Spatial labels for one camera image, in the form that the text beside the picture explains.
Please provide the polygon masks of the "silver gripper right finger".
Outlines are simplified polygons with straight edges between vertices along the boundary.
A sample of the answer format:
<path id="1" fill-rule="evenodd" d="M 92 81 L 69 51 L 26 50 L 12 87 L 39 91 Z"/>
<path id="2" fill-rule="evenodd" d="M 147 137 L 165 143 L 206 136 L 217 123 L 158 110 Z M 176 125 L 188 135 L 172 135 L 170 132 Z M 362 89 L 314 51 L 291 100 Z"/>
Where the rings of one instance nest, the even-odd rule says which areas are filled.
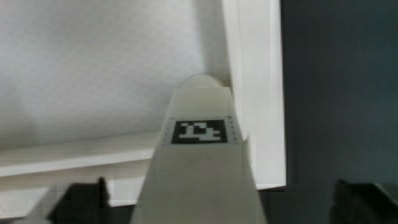
<path id="1" fill-rule="evenodd" d="M 398 224 L 396 184 L 336 182 L 329 224 Z"/>

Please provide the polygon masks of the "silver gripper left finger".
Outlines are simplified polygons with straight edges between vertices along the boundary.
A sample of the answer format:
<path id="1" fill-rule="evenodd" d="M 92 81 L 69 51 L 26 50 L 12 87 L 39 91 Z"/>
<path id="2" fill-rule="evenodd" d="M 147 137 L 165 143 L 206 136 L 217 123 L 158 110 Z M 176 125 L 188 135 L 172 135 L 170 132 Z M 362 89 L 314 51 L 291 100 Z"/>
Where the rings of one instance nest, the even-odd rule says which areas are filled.
<path id="1" fill-rule="evenodd" d="M 105 178 L 55 185 L 19 224 L 110 224 L 110 194 Z"/>

